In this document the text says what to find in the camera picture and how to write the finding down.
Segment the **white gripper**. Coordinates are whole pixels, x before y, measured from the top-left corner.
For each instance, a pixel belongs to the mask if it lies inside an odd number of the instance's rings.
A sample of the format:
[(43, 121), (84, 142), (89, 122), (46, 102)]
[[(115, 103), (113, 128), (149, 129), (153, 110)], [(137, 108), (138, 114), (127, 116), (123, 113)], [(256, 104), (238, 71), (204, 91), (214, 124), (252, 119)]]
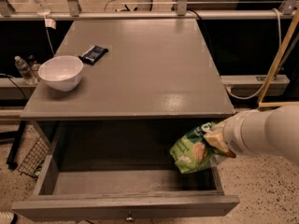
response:
[(270, 111), (246, 110), (217, 123), (204, 135), (206, 141), (226, 157), (258, 156), (271, 152), (265, 124)]

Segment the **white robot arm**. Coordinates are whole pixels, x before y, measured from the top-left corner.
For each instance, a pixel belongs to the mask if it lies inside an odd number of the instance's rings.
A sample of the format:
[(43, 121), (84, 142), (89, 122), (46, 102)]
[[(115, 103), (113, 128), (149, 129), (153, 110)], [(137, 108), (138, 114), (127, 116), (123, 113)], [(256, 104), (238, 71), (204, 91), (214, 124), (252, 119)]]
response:
[(214, 125), (204, 138), (224, 153), (275, 155), (299, 165), (299, 106), (241, 111)]

